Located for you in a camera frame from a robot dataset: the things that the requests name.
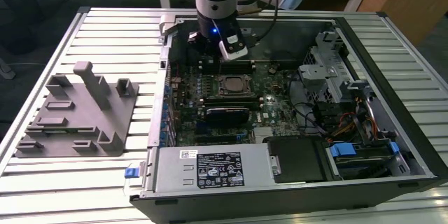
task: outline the power supply label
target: power supply label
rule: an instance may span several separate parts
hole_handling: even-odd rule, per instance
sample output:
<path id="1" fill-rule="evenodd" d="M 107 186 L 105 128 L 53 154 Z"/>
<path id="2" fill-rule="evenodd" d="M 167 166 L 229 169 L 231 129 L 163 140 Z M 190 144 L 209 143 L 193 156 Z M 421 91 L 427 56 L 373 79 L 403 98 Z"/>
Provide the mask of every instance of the power supply label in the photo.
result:
<path id="1" fill-rule="evenodd" d="M 199 189 L 243 186 L 241 153 L 197 154 Z"/>

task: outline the blue latch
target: blue latch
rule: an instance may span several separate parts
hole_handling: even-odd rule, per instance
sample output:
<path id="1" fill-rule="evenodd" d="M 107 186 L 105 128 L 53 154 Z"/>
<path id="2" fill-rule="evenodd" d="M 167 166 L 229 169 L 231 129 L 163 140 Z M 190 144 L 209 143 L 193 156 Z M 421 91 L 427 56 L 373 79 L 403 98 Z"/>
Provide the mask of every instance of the blue latch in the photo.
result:
<path id="1" fill-rule="evenodd" d="M 139 169 L 138 168 L 126 168 L 123 170 L 123 178 L 138 178 L 139 177 Z"/>
<path id="2" fill-rule="evenodd" d="M 159 140 L 165 140 L 166 138 L 166 133 L 165 132 L 159 132 Z"/>
<path id="3" fill-rule="evenodd" d="M 399 152 L 399 147 L 395 142 L 389 142 L 389 147 L 391 149 L 393 154 L 398 154 Z"/>
<path id="4" fill-rule="evenodd" d="M 333 144 L 333 146 L 329 147 L 329 151 L 333 157 L 355 155 L 355 151 L 350 143 Z"/>

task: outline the barcode sticker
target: barcode sticker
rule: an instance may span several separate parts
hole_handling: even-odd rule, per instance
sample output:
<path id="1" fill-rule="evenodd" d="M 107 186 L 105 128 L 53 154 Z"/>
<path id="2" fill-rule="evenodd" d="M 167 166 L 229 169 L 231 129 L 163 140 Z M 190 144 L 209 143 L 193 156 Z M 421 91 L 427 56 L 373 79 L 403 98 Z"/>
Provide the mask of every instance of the barcode sticker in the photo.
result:
<path id="1" fill-rule="evenodd" d="M 183 150 L 179 151 L 178 158 L 195 158 L 195 156 L 197 156 L 197 150 Z"/>

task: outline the motherboard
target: motherboard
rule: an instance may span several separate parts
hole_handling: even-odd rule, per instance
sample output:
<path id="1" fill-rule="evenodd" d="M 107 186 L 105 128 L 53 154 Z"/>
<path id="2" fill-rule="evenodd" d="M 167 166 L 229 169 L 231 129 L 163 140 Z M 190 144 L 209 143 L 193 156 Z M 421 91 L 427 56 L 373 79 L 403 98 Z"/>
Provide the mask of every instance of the motherboard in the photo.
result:
<path id="1" fill-rule="evenodd" d="M 199 61 L 174 69 L 177 146 L 257 143 L 266 136 L 298 135 L 287 95 L 291 73 L 274 61 Z"/>

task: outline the slotted metal surface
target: slotted metal surface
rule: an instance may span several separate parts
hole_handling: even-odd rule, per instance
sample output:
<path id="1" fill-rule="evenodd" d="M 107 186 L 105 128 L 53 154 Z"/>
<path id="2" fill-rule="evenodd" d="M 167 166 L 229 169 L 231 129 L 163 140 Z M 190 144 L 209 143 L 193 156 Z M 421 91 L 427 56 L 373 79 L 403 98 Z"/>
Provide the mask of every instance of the slotted metal surface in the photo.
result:
<path id="1" fill-rule="evenodd" d="M 191 10 L 91 8 L 78 14 L 51 58 L 47 74 L 70 73 L 78 60 L 95 65 L 93 72 L 107 82 L 129 78 L 139 84 L 125 153 L 119 157 L 10 158 L 37 107 L 47 94 L 34 88 L 35 98 L 19 112 L 11 131 L 0 145 L 0 222 L 3 223 L 150 223 L 129 204 L 122 193 L 123 168 L 146 156 L 157 62 L 161 50 L 158 22 L 161 15 L 193 14 Z M 448 161 L 448 91 L 431 67 L 406 44 L 386 19 L 373 13 L 281 12 L 282 16 L 343 16 L 370 53 L 391 87 L 441 158 Z M 358 71 L 353 58 L 349 59 Z M 71 82 L 77 76 L 69 74 Z M 139 180 L 130 181 L 138 186 Z M 374 208 L 313 212 L 213 223 L 446 223 L 448 187 L 411 193 Z"/>

